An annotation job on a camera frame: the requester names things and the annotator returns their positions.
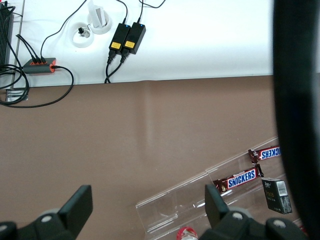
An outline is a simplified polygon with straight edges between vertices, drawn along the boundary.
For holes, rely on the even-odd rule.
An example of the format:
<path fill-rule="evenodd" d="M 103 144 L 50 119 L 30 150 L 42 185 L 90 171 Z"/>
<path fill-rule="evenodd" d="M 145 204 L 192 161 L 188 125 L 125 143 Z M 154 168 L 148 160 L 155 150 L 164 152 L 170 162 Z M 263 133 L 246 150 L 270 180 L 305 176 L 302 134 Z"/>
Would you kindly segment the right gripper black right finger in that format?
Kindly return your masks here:
<path fill-rule="evenodd" d="M 201 240 L 264 240 L 265 226 L 245 214 L 241 208 L 230 210 L 218 189 L 207 184 L 204 191 L 205 213 L 211 228 Z"/>

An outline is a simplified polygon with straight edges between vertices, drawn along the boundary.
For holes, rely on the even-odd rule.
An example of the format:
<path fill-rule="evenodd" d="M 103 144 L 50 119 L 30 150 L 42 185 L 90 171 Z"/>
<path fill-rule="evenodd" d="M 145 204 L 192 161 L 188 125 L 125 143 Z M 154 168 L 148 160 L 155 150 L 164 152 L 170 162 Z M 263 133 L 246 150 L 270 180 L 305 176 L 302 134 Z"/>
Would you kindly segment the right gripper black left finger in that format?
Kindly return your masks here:
<path fill-rule="evenodd" d="M 92 187 L 82 185 L 58 211 L 46 212 L 35 221 L 36 238 L 75 240 L 92 212 Z"/>

